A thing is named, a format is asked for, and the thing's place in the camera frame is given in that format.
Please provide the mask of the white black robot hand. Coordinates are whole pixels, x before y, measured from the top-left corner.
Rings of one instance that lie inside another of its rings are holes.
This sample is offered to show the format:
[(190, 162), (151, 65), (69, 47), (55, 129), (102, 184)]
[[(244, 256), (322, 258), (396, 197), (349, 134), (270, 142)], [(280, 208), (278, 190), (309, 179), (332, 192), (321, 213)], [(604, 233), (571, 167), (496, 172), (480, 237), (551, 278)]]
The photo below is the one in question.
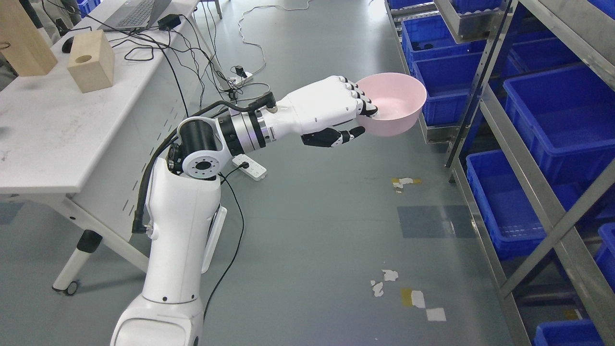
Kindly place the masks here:
[(326, 77), (294, 90), (277, 101), (276, 107), (276, 111), (261, 111), (273, 141), (299, 134), (304, 145), (321, 148), (346, 144), (365, 133), (362, 126), (349, 131), (338, 131), (335, 126), (378, 113), (358, 84), (344, 76)]

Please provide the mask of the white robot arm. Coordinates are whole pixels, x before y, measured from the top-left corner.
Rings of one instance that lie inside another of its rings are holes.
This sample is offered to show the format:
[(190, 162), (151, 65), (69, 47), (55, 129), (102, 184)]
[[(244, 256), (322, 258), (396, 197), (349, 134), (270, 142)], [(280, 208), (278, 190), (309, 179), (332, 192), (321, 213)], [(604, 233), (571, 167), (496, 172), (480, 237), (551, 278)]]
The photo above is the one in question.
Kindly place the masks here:
[(151, 252), (144, 287), (117, 321), (112, 346), (197, 346), (206, 305), (200, 298), (227, 209), (220, 171), (232, 157), (272, 140), (261, 110), (268, 92), (236, 116), (208, 118), (211, 104), (184, 119), (156, 149), (141, 179), (132, 232), (147, 234)]

